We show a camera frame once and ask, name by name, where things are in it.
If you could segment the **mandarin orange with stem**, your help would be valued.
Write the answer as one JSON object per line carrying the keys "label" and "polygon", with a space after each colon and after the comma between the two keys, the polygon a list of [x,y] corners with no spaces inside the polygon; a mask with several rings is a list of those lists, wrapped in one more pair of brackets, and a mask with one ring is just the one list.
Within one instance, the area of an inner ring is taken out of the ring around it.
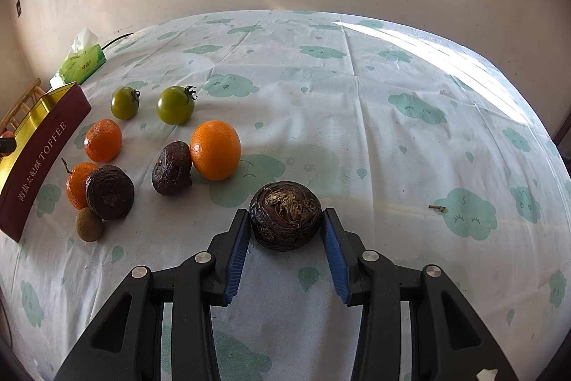
{"label": "mandarin orange with stem", "polygon": [[85,194],[86,181],[89,175],[98,169],[92,162],[81,162],[73,169],[69,169],[68,164],[64,159],[62,163],[68,173],[66,180],[66,194],[71,205],[76,210],[81,210],[87,207],[87,200]]}

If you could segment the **large rough mandarin orange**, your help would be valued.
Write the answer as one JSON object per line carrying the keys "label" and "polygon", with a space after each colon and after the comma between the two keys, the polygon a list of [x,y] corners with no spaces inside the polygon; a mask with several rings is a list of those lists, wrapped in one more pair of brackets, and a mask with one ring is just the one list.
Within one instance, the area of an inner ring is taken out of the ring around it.
{"label": "large rough mandarin orange", "polygon": [[120,127],[113,120],[100,120],[86,132],[83,147],[90,160],[112,161],[118,156],[122,147]]}

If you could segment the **wrinkled dark passion fruit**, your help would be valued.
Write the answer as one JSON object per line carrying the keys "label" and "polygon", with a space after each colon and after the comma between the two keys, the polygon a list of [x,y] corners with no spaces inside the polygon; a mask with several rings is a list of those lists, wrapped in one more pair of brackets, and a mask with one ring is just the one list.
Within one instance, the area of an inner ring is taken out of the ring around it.
{"label": "wrinkled dark passion fruit", "polygon": [[192,157],[189,145],[174,141],[163,148],[152,172],[153,188],[158,194],[172,196],[193,183]]}

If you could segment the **small smooth mandarin orange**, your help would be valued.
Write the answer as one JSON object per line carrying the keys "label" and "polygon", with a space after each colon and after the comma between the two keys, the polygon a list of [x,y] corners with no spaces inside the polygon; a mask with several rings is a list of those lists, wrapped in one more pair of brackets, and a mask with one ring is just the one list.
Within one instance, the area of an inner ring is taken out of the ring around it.
{"label": "small smooth mandarin orange", "polygon": [[229,178],[241,158],[241,142],[234,127],[220,120],[210,120],[193,132],[190,152],[197,172],[209,181]]}

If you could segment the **round dark passion fruit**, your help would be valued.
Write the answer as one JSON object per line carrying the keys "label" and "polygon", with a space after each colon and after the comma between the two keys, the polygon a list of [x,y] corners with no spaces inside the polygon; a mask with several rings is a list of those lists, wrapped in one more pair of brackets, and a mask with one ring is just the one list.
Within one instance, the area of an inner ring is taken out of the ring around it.
{"label": "round dark passion fruit", "polygon": [[89,209],[100,219],[122,220],[133,207],[135,186],[120,167],[107,164],[87,177],[85,197]]}

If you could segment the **maroon gold toffee tin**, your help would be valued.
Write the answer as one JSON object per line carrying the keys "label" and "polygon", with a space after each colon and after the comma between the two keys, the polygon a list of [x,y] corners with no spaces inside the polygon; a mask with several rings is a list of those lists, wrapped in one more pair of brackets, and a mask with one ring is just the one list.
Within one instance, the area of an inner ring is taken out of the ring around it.
{"label": "maroon gold toffee tin", "polygon": [[13,241],[26,220],[46,175],[91,110],[76,83],[43,95],[15,130],[15,151],[1,158],[1,231]]}

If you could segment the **wooden chair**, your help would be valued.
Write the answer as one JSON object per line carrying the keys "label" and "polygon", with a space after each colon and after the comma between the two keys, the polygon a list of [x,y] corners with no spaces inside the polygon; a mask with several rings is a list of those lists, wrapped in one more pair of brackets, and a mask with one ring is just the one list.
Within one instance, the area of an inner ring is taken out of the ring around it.
{"label": "wooden chair", "polygon": [[42,81],[36,78],[16,100],[1,121],[0,131],[2,134],[5,131],[15,132],[34,105],[42,98],[45,91],[42,90],[41,84]]}

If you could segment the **small brown stem scrap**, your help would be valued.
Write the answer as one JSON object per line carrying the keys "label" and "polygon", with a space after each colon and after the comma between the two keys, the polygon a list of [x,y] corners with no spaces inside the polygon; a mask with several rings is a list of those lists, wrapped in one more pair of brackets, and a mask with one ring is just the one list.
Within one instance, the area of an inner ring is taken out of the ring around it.
{"label": "small brown stem scrap", "polygon": [[436,210],[436,211],[438,211],[438,212],[440,212],[440,213],[446,213],[446,212],[447,212],[447,209],[446,209],[445,206],[429,205],[428,208],[429,208],[429,209],[432,209],[432,210]]}

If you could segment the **green tissue pack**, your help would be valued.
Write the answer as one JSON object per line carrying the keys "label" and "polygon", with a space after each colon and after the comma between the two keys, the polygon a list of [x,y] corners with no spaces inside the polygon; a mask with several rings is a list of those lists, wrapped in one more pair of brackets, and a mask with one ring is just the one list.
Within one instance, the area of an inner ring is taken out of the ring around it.
{"label": "green tissue pack", "polygon": [[70,83],[82,85],[105,63],[106,56],[99,37],[90,29],[83,28],[74,38],[58,71],[50,78],[50,88],[57,89]]}

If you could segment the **green tomato left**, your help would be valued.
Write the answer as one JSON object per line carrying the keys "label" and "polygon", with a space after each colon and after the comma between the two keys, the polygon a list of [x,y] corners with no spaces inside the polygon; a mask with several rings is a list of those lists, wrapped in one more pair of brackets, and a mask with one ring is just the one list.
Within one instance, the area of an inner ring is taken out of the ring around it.
{"label": "green tomato left", "polygon": [[130,120],[140,107],[140,91],[132,87],[117,89],[111,100],[110,109],[113,116],[119,120]]}

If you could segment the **green tomato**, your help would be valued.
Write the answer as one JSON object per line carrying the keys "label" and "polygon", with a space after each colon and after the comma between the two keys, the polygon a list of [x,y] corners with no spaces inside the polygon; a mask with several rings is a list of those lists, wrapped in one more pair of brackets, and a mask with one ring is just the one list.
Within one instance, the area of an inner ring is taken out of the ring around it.
{"label": "green tomato", "polygon": [[192,117],[196,99],[197,89],[193,86],[167,87],[159,96],[157,114],[166,124],[186,124]]}
{"label": "green tomato", "polygon": [[117,89],[111,100],[110,109],[113,116],[119,120],[130,120],[140,107],[140,91],[132,87]]}

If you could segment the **cloud print tablecloth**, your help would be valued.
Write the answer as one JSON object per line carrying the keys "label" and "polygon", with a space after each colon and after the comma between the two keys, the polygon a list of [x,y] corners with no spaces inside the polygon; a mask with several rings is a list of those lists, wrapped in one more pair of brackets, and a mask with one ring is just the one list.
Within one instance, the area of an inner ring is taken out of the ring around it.
{"label": "cloud print tablecloth", "polygon": [[[82,139],[112,94],[140,91],[116,164],[132,179],[125,220],[85,243],[65,193]],[[197,89],[191,119],[156,111],[170,86]],[[162,270],[204,250],[263,185],[291,180],[396,263],[441,266],[533,380],[570,327],[570,179],[533,109],[489,61],[396,23],[311,11],[231,11],[146,28],[114,44],[83,86],[91,111],[52,165],[22,239],[1,242],[15,352],[38,380],[133,267]],[[164,147],[220,120],[241,158],[222,181],[153,188]],[[429,209],[445,206],[446,213]]]}

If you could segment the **green tomato right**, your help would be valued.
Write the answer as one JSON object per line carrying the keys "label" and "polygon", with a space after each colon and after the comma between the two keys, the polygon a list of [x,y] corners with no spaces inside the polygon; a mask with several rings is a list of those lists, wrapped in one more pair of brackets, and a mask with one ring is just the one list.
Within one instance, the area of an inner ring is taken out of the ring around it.
{"label": "green tomato right", "polygon": [[197,89],[193,86],[167,87],[159,96],[157,114],[166,124],[186,124],[192,117],[196,99]]}

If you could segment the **black wall switch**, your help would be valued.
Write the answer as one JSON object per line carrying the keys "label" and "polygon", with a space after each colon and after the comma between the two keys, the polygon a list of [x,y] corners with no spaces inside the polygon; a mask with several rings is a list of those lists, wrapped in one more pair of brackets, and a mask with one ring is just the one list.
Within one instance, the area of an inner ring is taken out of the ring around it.
{"label": "black wall switch", "polygon": [[22,8],[21,8],[21,2],[20,2],[20,0],[17,0],[17,1],[16,1],[16,3],[15,3],[15,8],[16,8],[17,17],[20,17],[21,14],[22,14]]}

